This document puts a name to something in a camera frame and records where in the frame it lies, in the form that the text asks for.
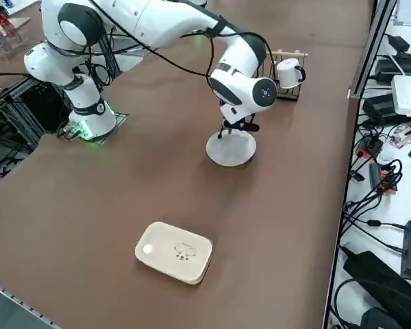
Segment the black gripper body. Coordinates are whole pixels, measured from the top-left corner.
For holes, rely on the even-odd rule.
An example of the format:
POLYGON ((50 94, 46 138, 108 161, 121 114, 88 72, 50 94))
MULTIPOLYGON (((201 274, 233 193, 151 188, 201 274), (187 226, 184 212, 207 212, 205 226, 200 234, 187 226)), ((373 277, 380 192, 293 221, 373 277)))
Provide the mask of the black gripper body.
POLYGON ((240 130, 246 132, 258 132, 260 126, 254 123, 254 118, 250 118, 248 121, 241 119, 235 123, 230 123, 228 120, 225 120, 225 128, 229 130, 240 130))

